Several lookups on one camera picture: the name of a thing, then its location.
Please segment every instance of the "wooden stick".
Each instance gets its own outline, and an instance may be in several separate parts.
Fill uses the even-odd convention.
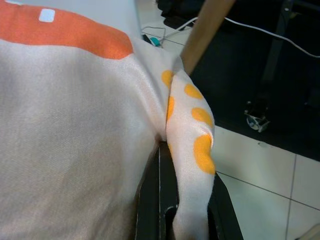
[[[181,53],[184,70],[188,75],[193,72],[234,3],[235,0],[206,0],[204,2]]]

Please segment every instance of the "sleeve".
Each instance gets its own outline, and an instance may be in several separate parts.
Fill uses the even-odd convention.
[[[179,193],[173,220],[176,240],[208,239],[207,207],[216,171],[211,158],[213,129],[208,103],[189,76],[178,71],[172,78],[166,117],[166,137]]]

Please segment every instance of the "cloth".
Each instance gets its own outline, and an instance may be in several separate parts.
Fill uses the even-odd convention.
[[[75,13],[0,0],[0,239],[134,238],[159,141],[177,240],[208,238],[212,112],[182,61]]]

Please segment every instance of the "white tile floor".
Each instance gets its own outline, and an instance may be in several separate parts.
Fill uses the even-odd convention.
[[[155,0],[137,0],[141,28],[166,28]],[[163,36],[163,29],[144,33]],[[181,53],[191,29],[163,48]],[[320,223],[320,162],[216,127],[213,157],[245,240],[295,240]]]

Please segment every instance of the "tile grout line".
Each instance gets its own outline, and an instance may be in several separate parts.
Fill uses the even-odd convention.
[[[276,193],[276,192],[270,191],[270,190],[265,189],[265,188],[263,188],[263,187],[260,187],[260,186],[258,186],[258,185],[254,185],[254,184],[252,184],[252,183],[250,183],[250,182],[247,182],[247,181],[241,180],[241,179],[239,179],[239,178],[236,178],[236,177],[234,177],[234,176],[231,176],[231,175],[225,174],[225,173],[220,172],[220,171],[216,171],[216,172],[217,172],[217,173],[219,173],[219,174],[225,175],[225,176],[227,176],[227,177],[229,177],[229,178],[232,178],[232,179],[238,180],[238,181],[240,181],[240,182],[243,182],[243,183],[245,183],[245,184],[249,184],[249,185],[251,185],[251,186],[257,187],[258,189],[265,190],[265,191],[267,191],[267,192],[269,192],[269,193],[272,193],[272,194],[278,195],[278,196],[280,196],[280,197],[283,197],[283,198],[285,198],[285,199],[291,200],[291,201],[296,202],[296,203],[298,203],[298,204],[302,204],[302,205],[304,205],[304,206],[306,206],[306,207],[309,207],[309,208],[312,208],[312,209],[315,209],[315,210],[320,211],[320,209],[318,209],[318,208],[316,208],[316,207],[314,207],[314,206],[307,205],[307,204],[305,204],[305,203],[303,203],[303,202],[300,202],[300,201],[297,201],[297,200],[291,199],[290,197],[287,197],[287,196],[283,196],[283,195],[281,195],[281,194],[279,194],[279,193]]]
[[[148,35],[151,35],[151,36],[153,36],[153,37],[161,38],[161,36],[156,36],[156,35],[153,35],[153,34],[144,32],[144,31],[141,31],[141,32],[142,32],[143,34],[148,34]],[[179,43],[179,42],[176,42],[176,41],[172,41],[172,40],[169,40],[169,39],[166,39],[166,38],[164,38],[163,40],[166,40],[166,41],[169,41],[169,42],[172,42],[172,43],[175,43],[175,44],[179,44],[179,45],[184,46],[184,44],[182,44],[182,43]]]
[[[294,165],[293,165],[293,174],[292,174],[292,182],[291,182],[289,209],[288,209],[288,216],[287,216],[287,218],[286,218],[286,227],[285,227],[285,239],[288,238],[289,218],[290,218],[290,210],[291,210],[291,202],[292,202],[292,193],[293,193],[293,191],[294,191],[296,164],[297,164],[297,154],[294,156]]]

